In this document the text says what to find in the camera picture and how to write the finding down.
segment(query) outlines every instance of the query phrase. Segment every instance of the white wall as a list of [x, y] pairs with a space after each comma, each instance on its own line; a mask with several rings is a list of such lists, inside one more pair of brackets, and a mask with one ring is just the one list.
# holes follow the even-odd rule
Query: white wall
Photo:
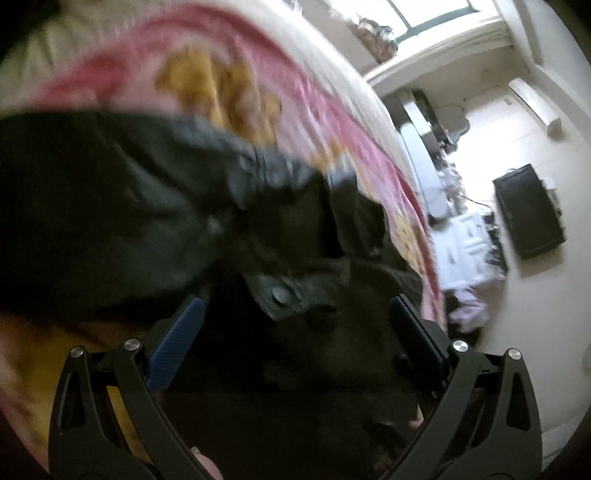
[[425, 91], [431, 105], [440, 108], [451, 103], [464, 105], [467, 99], [497, 86], [506, 87], [524, 73], [515, 51], [503, 47], [458, 59], [421, 75], [408, 87]]
[[539, 86], [591, 139], [591, 66], [544, 0], [495, 0], [519, 53]]
[[378, 63], [353, 32], [338, 19], [330, 16], [330, 8], [322, 0], [299, 0], [306, 20], [314, 25], [329, 42], [360, 73], [368, 72]]

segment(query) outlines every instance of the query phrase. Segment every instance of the black jacket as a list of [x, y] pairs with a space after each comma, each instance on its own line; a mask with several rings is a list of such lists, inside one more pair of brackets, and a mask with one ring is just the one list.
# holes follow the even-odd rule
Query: black jacket
[[[348, 478], [381, 455], [368, 420], [400, 415], [404, 429], [413, 418], [387, 313], [400, 293], [418, 307], [421, 281], [352, 172], [324, 176], [202, 119], [68, 112], [1, 120], [0, 179], [2, 308], [84, 319], [187, 293], [206, 300], [171, 387], [183, 395], [165, 406], [229, 478], [264, 478], [243, 468], [257, 455], [269, 478], [312, 478], [282, 470], [295, 454], [316, 455], [323, 478]], [[277, 391], [305, 395], [280, 406], [249, 396]], [[299, 433], [261, 453], [269, 432], [290, 429]]]

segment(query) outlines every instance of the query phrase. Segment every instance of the floor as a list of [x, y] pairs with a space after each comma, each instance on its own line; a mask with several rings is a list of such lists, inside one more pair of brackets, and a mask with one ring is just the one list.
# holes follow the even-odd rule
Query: floor
[[544, 454], [550, 455], [591, 403], [591, 371], [582, 365], [591, 344], [591, 147], [563, 114], [563, 135], [549, 138], [500, 87], [463, 106], [471, 129], [449, 160], [463, 176], [467, 196], [494, 206], [492, 180], [531, 163], [540, 178], [554, 180], [563, 209], [567, 242], [538, 258], [518, 261], [503, 232], [510, 272], [504, 286], [482, 293], [492, 317], [477, 346], [490, 353], [515, 347], [524, 354], [545, 432]]

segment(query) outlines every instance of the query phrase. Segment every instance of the window frame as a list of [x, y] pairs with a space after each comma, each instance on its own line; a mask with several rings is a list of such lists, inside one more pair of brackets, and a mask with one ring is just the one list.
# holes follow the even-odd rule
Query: window frame
[[417, 25], [416, 27], [411, 27], [410, 23], [408, 23], [408, 20], [404, 17], [404, 15], [400, 11], [400, 9], [396, 6], [396, 4], [395, 4], [396, 0], [386, 0], [386, 1], [394, 9], [396, 14], [400, 17], [400, 20], [402, 20], [402, 22], [404, 23], [404, 25], [408, 29], [406, 33], [404, 33], [394, 39], [397, 44], [399, 44], [400, 42], [402, 42], [408, 38], [416, 37], [420, 33], [423, 33], [425, 31], [429, 30], [430, 28], [436, 27], [438, 25], [442, 25], [442, 24], [449, 22], [451, 20], [455, 20], [456, 18], [463, 17], [464, 15], [475, 14], [475, 13], [479, 12], [479, 10], [474, 8], [474, 6], [472, 5], [472, 2], [470, 0], [466, 0], [466, 2], [468, 3], [467, 7], [460, 8], [458, 10], [454, 10], [452, 12], [448, 12], [443, 15], [439, 15], [438, 17], [432, 18], [431, 20], [427, 20], [426, 22], [423, 22], [420, 25]]

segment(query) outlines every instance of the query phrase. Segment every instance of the cable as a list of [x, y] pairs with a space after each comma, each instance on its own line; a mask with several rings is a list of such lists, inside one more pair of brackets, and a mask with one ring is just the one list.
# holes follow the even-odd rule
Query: cable
[[486, 203], [477, 202], [476, 200], [472, 200], [470, 197], [467, 197], [466, 195], [462, 195], [461, 193], [458, 193], [458, 196], [465, 198], [466, 200], [470, 200], [472, 203], [477, 203], [478, 205], [482, 205], [483, 207], [488, 208], [491, 212], [494, 213], [493, 207], [491, 207], [490, 205], [487, 205]]

